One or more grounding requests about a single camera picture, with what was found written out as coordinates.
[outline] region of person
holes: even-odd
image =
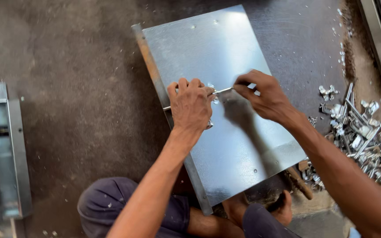
[[[255,88],[247,87],[250,83]],[[334,144],[318,133],[296,110],[277,80],[257,70],[237,78],[233,88],[249,100],[263,118],[286,128],[304,149],[324,185],[363,237],[381,237],[381,187]],[[211,117],[213,88],[199,79],[179,79],[167,88],[174,127],[142,181],[115,177],[96,181],[79,199],[82,227],[91,238],[147,237],[298,237],[285,226],[292,218],[289,192],[269,213],[261,204],[248,204],[243,193],[223,202],[228,219],[203,216],[187,198],[170,196],[186,155]]]

